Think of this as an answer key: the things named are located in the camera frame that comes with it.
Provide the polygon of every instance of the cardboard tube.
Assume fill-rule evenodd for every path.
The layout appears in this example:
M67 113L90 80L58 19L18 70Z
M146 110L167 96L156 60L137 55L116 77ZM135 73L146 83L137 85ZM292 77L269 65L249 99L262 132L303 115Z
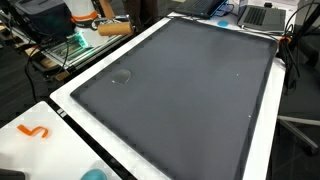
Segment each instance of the cardboard tube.
M129 22L102 24L98 26L101 36L127 35L132 34L133 29Z
M106 18L113 19L115 15L109 3L109 0L99 0L99 1Z

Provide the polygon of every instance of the laptop screen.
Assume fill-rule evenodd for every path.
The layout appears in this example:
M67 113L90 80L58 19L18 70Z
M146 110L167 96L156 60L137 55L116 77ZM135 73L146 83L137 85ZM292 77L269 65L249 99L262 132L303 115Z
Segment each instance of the laptop screen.
M249 0L240 0L239 1L239 11L238 11L238 21L240 21L244 10L246 10L246 7L248 5Z

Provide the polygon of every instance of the desk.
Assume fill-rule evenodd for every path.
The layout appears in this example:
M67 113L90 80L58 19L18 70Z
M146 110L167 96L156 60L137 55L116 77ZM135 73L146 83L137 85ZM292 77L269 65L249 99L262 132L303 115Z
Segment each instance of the desk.
M289 17L295 9L293 9L291 13L288 13L287 16ZM172 13L170 16L179 16L179 14ZM201 20L199 22L217 25L220 20L229 22L229 26L227 28L240 30L236 25L236 17L232 15L222 18L214 17L211 20ZM103 146L139 180L158 180L169 178L135 152L131 147L125 144L119 137L112 133L110 129L106 128L97 119L86 112L85 109L70 97L70 93L169 21L170 19L167 18L162 19L157 24L150 27L145 32L141 33L139 36L123 45L115 52L105 57L90 69L86 70L50 95L50 98L55 103L57 103L71 118L82 126L82 128L84 128L97 142L101 144L101 146ZM243 176L243 179L245 180L260 180L265 179L266 177L284 75L285 69L282 61L275 58L266 85L247 159L246 169Z
M29 137L17 126L28 129L43 126L49 130ZM120 177L56 114L45 102L34 107L0 129L0 168L22 171L30 180L80 180L89 170L98 168L111 180Z

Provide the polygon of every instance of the orange object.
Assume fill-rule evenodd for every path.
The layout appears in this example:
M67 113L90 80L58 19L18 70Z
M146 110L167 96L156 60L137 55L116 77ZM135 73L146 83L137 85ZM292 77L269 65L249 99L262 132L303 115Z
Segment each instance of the orange object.
M288 37L282 36L282 37L279 39L279 42L280 42L280 41L287 41L287 43L290 43L290 42L291 42L291 39L288 38Z
M76 20L76 21L95 19L96 17L98 17L97 11L93 11L91 14L86 15L86 16L72 16L73 20Z
M40 132L41 130L44 131L44 133L42 134L42 138L45 138L47 137L48 135L48 129L47 128L44 128L42 126L38 126L34 129L32 129L31 131L29 129L27 129L24 125L20 124L18 127L17 127L21 132L23 132L24 134L26 134L27 136L32 136L34 135L35 133L37 132Z
M129 22L102 24L98 26L101 36L127 35L132 34L133 29Z

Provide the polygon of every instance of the dark gray surface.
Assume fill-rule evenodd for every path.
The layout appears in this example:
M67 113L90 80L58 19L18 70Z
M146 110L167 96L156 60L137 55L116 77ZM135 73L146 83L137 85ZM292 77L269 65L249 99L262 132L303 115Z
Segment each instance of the dark gray surface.
M271 40L172 20L72 96L174 179L239 179L275 50ZM131 79L112 83L123 68Z

